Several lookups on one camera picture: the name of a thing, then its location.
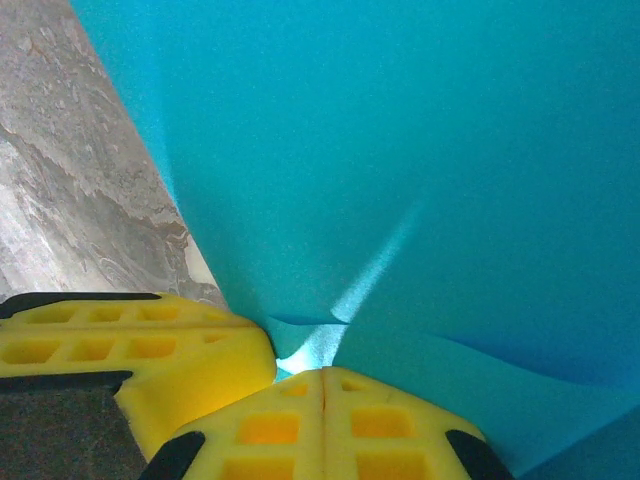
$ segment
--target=square hole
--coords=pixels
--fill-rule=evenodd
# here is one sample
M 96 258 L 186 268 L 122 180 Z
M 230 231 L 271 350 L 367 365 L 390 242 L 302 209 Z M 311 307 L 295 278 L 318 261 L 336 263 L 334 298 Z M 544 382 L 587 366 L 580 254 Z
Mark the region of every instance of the square hole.
M 204 320 L 206 322 L 224 322 L 229 320 L 229 314 L 227 312 L 205 313 Z
M 168 305 L 158 305 L 155 307 L 143 307 L 140 309 L 138 318 L 145 322 L 168 322 L 178 318 L 180 309 Z
M 244 419 L 236 441 L 248 445 L 296 443 L 299 428 L 296 413 L 258 413 Z
M 354 437 L 412 437 L 415 432 L 409 413 L 395 407 L 366 407 L 351 412 Z
M 69 360 L 72 362 L 104 360 L 109 355 L 115 340 L 112 338 L 95 338 L 81 340 L 73 348 Z
M 424 455 L 386 451 L 356 455 L 358 480 L 429 480 Z
M 72 307 L 48 306 L 36 308 L 28 317 L 29 323 L 67 323 L 76 309 Z
M 202 337 L 202 339 L 204 340 L 204 343 L 215 343 L 224 338 L 227 338 L 227 336 L 224 333 L 207 333 Z
M 9 364 L 24 365 L 44 363 L 60 347 L 56 340 L 25 340 L 10 343 L 2 354 L 2 359 Z
M 161 358 L 171 355 L 176 349 L 173 337 L 140 337 L 129 342 L 127 358 Z
M 122 315 L 119 308 L 98 308 L 89 314 L 90 322 L 117 322 Z
M 304 397 L 309 391 L 309 385 L 306 383 L 301 383 L 300 385 L 296 385 L 295 387 L 291 387 L 288 390 L 282 392 L 283 395 L 287 397 Z
M 360 385 L 359 383 L 346 378 L 342 379 L 342 381 L 340 382 L 340 386 L 345 392 L 361 392 L 363 390 L 366 390 L 366 387 L 364 387 L 363 385 Z
M 293 480 L 294 465 L 293 458 L 233 458 L 220 480 Z

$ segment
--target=blue surface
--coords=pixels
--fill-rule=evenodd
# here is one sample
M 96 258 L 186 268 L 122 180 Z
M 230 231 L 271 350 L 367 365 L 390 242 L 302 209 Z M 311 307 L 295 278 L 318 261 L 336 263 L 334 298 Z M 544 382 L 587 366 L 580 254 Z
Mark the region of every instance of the blue surface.
M 637 480 L 640 472 L 638 445 L 640 408 L 577 442 L 522 480 Z
M 432 400 L 516 473 L 640 403 L 637 2 L 72 3 L 283 368 Z

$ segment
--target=gray marble surface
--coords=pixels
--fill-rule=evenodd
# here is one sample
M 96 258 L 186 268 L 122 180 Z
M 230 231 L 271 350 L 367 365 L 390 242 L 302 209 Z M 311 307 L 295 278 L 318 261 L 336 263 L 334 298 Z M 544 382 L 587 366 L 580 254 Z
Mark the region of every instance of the gray marble surface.
M 66 0 L 0 0 L 0 301 L 166 291 L 224 305 Z M 137 478 L 106 392 L 0 397 L 0 479 Z

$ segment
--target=teal fabric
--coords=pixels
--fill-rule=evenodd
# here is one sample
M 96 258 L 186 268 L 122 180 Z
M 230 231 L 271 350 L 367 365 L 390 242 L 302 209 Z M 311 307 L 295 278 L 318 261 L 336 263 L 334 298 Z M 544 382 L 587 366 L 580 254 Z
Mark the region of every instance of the teal fabric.
M 640 408 L 572 445 L 523 480 L 636 480 L 640 472 Z
M 72 3 L 285 370 L 396 385 L 550 479 L 640 403 L 637 2 Z

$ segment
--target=black trim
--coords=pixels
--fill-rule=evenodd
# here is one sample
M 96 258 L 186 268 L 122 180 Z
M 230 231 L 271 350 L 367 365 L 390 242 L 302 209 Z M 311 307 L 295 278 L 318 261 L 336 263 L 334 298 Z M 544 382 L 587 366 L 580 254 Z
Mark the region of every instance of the black trim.
M 110 292 L 31 292 L 21 293 L 0 303 L 0 319 L 32 308 L 68 300 L 159 300 L 155 293 L 110 293 Z
M 188 432 L 165 443 L 138 480 L 182 480 L 204 445 L 202 432 Z
M 460 430 L 449 430 L 447 440 L 471 480 L 515 480 L 491 447 Z
M 31 375 L 0 378 L 0 395 L 7 393 L 43 392 L 48 390 L 80 390 L 109 387 L 115 394 L 133 372 L 58 373 L 54 375 Z

